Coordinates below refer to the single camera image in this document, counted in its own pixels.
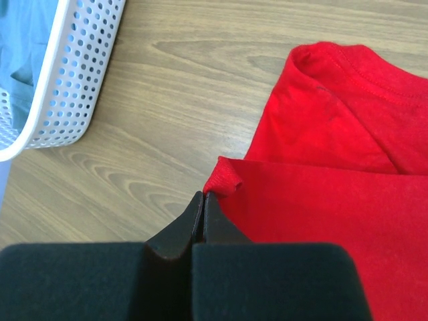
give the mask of red cloth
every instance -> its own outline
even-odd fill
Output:
[[[363,45],[292,50],[243,160],[204,192],[255,242],[330,242],[375,320],[428,320],[428,80]]]

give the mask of wood grain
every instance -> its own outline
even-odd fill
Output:
[[[128,0],[86,135],[14,160],[0,247],[155,234],[218,155],[244,155],[289,51],[320,40],[428,77],[426,1]]]

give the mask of white plastic basket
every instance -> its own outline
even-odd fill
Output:
[[[21,134],[0,88],[0,161],[26,148],[65,146],[85,133],[126,0],[59,0],[39,82]]]

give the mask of clothing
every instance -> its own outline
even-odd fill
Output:
[[[0,87],[9,92],[12,127],[21,131],[29,109],[58,0],[0,0]]]
[[[204,192],[252,241],[344,247],[375,320],[425,320],[427,142],[428,80],[363,45],[302,45]]]

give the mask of wooden surface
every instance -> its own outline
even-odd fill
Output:
[[[363,43],[428,77],[424,0],[128,0],[87,134],[13,162],[0,247],[145,240],[242,157],[289,51]]]

